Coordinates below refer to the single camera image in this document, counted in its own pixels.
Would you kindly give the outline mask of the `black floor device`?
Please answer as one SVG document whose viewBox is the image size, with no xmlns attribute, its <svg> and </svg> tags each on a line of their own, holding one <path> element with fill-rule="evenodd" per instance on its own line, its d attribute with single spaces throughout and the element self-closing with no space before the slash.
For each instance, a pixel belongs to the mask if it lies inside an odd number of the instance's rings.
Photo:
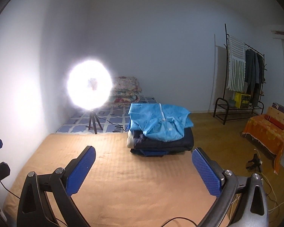
<svg viewBox="0 0 284 227">
<path fill-rule="evenodd" d="M 254 153 L 253 158 L 246 163 L 246 169 L 249 172 L 262 173 L 262 161 L 257 153 Z"/>
</svg>

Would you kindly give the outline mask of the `black clothes rack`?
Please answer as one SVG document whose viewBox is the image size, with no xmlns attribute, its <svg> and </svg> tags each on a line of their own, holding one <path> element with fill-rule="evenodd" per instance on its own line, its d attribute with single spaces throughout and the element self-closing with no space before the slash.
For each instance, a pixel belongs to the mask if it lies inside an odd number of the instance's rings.
<svg viewBox="0 0 284 227">
<path fill-rule="evenodd" d="M 226 70 L 223 95 L 214 104 L 213 117 L 223 125 L 264 113 L 261 101 L 266 83 L 265 54 L 231 35 L 225 28 Z"/>
</svg>

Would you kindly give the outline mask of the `white folded garment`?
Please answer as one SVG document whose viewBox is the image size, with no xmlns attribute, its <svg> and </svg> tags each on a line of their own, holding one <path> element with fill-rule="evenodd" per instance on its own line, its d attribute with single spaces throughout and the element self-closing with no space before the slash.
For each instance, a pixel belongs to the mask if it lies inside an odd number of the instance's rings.
<svg viewBox="0 0 284 227">
<path fill-rule="evenodd" d="M 128 138 L 127 138 L 127 148 L 134 149 L 134 139 L 133 134 L 131 131 L 128 131 Z"/>
</svg>

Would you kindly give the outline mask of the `blue folded garment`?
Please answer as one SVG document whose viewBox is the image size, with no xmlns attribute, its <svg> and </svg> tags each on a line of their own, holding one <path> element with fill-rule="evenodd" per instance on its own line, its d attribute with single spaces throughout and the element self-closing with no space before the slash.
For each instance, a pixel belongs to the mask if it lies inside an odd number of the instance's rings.
<svg viewBox="0 0 284 227">
<path fill-rule="evenodd" d="M 141 149 L 130 149 L 130 152 L 134 155 L 144 156 L 144 157 L 163 157 L 169 155 L 168 151 L 153 151 L 153 150 L 141 150 Z"/>
</svg>

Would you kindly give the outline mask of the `blue checkered bed sheet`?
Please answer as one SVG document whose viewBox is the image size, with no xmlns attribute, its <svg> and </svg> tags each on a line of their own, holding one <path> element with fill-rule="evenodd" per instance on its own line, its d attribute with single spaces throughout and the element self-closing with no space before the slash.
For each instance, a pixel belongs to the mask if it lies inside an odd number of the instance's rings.
<svg viewBox="0 0 284 227">
<path fill-rule="evenodd" d="M 137 103 L 156 103 L 156 99 L 154 97 L 145 97 L 140 95 L 140 101 Z M 124 132 L 130 123 L 130 117 L 128 114 L 129 108 L 130 105 L 118 107 L 104 107 L 103 105 L 96 109 L 95 112 L 103 127 L 103 130 L 98 130 L 98 133 Z M 57 130 L 57 133 L 93 133 L 93 130 L 88 130 L 87 128 L 88 122 L 89 111 L 79 109 Z"/>
</svg>

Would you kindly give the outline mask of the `floral folded quilt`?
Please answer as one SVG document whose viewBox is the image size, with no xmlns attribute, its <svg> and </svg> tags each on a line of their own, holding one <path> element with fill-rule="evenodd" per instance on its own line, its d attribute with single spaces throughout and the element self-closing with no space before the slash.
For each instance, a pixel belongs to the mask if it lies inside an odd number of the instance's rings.
<svg viewBox="0 0 284 227">
<path fill-rule="evenodd" d="M 118 76 L 112 78 L 113 87 L 104 107 L 127 106 L 140 101 L 142 88 L 137 78 L 133 76 Z"/>
</svg>

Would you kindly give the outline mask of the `black tripod stand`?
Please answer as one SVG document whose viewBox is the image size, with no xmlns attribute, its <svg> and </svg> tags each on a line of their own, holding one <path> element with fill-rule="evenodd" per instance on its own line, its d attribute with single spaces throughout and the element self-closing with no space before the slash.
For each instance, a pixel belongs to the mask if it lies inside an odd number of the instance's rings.
<svg viewBox="0 0 284 227">
<path fill-rule="evenodd" d="M 99 117 L 94 110 L 89 112 L 89 122 L 87 128 L 88 130 L 93 130 L 94 134 L 98 134 L 98 130 L 103 130 Z"/>
</svg>

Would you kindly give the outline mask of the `dark hanging clothes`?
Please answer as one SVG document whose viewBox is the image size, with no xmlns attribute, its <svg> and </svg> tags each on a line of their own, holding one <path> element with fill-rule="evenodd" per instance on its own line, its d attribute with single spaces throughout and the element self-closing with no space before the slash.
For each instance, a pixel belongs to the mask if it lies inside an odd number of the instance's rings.
<svg viewBox="0 0 284 227">
<path fill-rule="evenodd" d="M 260 99 L 261 87 L 265 81 L 264 58 L 254 50 L 248 49 L 245 52 L 245 60 L 246 93 L 251 96 L 250 103 L 255 107 Z"/>
</svg>

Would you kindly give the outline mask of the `orange cloth covered box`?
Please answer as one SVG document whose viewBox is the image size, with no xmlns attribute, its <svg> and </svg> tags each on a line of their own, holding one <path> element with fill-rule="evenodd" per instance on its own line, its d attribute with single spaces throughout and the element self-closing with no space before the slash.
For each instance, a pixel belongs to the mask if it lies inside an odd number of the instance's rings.
<svg viewBox="0 0 284 227">
<path fill-rule="evenodd" d="M 280 105 L 269 106 L 265 114 L 251 117 L 242 134 L 250 135 L 275 156 L 273 169 L 278 174 L 284 152 L 284 112 Z"/>
</svg>

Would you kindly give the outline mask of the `light blue jacket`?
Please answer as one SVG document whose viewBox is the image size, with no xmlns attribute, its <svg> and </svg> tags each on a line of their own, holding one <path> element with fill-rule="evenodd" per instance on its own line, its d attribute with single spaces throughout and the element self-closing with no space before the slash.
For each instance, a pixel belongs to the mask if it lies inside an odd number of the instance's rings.
<svg viewBox="0 0 284 227">
<path fill-rule="evenodd" d="M 130 130 L 141 131 L 152 140 L 180 140 L 185 129 L 192 128 L 190 112 L 180 106 L 160 103 L 134 103 L 130 106 Z"/>
</svg>

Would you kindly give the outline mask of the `dark navy folded jacket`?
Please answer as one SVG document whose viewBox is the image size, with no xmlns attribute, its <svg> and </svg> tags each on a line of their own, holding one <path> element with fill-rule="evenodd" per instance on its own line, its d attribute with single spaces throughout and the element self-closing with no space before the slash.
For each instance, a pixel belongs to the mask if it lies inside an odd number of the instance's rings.
<svg viewBox="0 0 284 227">
<path fill-rule="evenodd" d="M 175 141 L 161 141 L 147 138 L 142 131 L 133 131 L 134 149 L 168 151 L 169 155 L 191 151 L 194 147 L 194 138 L 191 128 L 184 129 L 184 137 Z"/>
</svg>

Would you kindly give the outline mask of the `yellow box on rack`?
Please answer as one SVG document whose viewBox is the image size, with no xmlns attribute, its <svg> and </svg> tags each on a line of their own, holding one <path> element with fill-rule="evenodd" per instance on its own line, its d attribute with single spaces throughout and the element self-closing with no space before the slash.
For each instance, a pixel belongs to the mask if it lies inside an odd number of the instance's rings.
<svg viewBox="0 0 284 227">
<path fill-rule="evenodd" d="M 235 107 L 238 109 L 245 109 L 249 107 L 251 95 L 240 92 L 235 92 L 234 101 Z"/>
</svg>

